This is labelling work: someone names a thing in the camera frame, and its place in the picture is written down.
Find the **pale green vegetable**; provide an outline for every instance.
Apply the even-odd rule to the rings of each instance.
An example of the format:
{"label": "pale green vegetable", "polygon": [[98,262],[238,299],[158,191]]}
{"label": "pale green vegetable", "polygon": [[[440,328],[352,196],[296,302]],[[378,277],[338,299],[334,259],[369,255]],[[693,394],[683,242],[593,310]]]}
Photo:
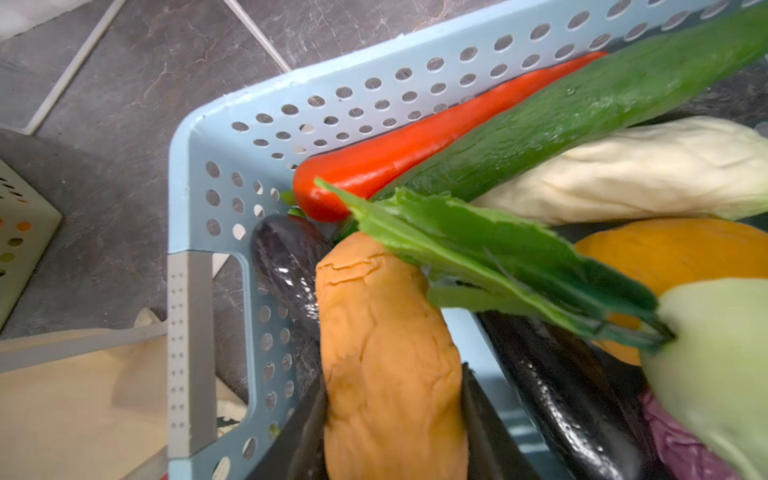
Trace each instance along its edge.
{"label": "pale green vegetable", "polygon": [[641,351],[656,397],[744,480],[767,480],[768,280],[681,285],[658,313],[677,339]]}
{"label": "pale green vegetable", "polygon": [[768,138],[709,117],[628,128],[553,157],[472,203],[550,225],[737,220],[768,210]]}

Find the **cucumber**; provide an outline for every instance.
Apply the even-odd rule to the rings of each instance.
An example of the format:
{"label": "cucumber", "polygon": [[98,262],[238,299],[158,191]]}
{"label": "cucumber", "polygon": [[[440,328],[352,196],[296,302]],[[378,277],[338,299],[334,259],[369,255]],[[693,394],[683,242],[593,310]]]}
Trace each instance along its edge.
{"label": "cucumber", "polygon": [[460,137],[395,179],[471,201],[563,151],[649,120],[768,51],[768,2],[600,58]]}

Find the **red pepper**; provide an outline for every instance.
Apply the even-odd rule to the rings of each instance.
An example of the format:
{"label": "red pepper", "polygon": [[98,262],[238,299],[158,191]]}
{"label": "red pepper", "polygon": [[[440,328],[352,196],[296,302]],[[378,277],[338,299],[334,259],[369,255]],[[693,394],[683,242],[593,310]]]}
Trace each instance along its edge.
{"label": "red pepper", "polygon": [[358,197],[370,198],[472,128],[604,55],[593,52],[532,71],[407,127],[312,157],[302,163],[293,176],[296,202],[314,220],[342,220],[349,214],[346,206],[336,195],[317,187],[315,178],[320,177]]}

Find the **beige container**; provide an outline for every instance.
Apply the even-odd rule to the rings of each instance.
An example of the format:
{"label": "beige container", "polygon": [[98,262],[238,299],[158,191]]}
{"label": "beige container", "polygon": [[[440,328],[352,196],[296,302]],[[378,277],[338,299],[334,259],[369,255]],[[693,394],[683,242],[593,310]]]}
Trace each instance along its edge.
{"label": "beige container", "polygon": [[60,221],[61,214],[0,161],[0,328]]}

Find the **perforated container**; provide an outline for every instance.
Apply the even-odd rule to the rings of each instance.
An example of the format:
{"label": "perforated container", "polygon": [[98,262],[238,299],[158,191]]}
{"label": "perforated container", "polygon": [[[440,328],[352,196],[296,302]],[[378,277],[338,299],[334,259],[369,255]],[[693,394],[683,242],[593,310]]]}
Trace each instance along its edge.
{"label": "perforated container", "polygon": [[[250,233],[286,212],[308,157],[418,121],[526,71],[728,15],[756,1],[514,0],[244,88],[190,114],[170,147],[171,478],[246,478],[298,403],[293,325],[259,285]],[[249,411],[216,440],[210,253],[243,270]]]}
{"label": "perforated container", "polygon": [[61,214],[0,161],[0,329],[60,221]]}

